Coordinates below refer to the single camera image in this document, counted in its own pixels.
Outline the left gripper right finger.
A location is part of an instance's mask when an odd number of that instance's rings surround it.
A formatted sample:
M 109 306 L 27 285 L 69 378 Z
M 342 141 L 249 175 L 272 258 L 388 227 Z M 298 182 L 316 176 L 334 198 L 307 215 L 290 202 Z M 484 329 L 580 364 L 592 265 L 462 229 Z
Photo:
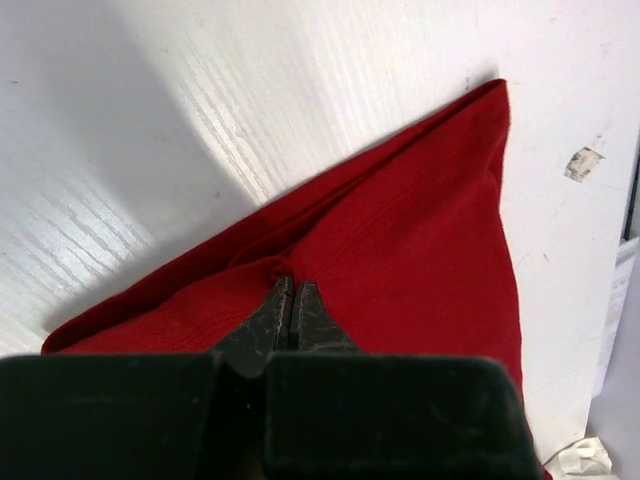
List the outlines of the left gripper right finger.
M 539 479 L 515 386 L 483 357 L 367 354 L 317 285 L 296 293 L 265 374 L 270 479 Z

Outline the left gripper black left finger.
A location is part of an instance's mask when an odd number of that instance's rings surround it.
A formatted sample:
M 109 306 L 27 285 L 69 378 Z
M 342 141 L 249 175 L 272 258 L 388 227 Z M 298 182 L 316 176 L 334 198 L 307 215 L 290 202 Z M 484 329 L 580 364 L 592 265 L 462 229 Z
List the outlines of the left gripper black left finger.
M 187 354 L 1 362 L 4 479 L 193 479 L 224 362 Z

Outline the red t shirt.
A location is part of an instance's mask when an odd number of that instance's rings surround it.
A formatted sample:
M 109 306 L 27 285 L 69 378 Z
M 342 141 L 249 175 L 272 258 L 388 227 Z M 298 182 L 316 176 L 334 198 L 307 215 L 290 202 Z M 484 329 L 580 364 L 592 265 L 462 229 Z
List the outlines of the red t shirt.
M 500 216 L 508 87 L 491 80 L 57 328 L 45 355 L 220 353 L 235 433 L 263 443 L 265 368 L 299 286 L 367 354 L 483 357 L 522 401 L 517 285 Z

